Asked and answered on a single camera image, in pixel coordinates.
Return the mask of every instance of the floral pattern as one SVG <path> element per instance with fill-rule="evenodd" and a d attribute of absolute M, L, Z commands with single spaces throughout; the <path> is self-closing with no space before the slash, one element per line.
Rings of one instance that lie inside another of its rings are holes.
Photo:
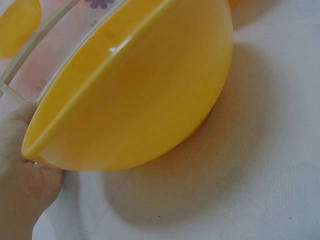
<path fill-rule="evenodd" d="M 101 7 L 102 9 L 107 9 L 108 4 L 114 4 L 115 0 L 84 0 L 87 3 L 91 3 L 90 7 L 92 9 L 96 9 L 97 7 Z"/>

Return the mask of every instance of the white surface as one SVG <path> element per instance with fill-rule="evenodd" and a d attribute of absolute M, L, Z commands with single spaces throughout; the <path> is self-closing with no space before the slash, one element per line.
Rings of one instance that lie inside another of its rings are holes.
<path fill-rule="evenodd" d="M 135 169 L 68 172 L 34 240 L 320 239 L 320 1 L 243 0 L 233 17 L 197 135 Z"/>

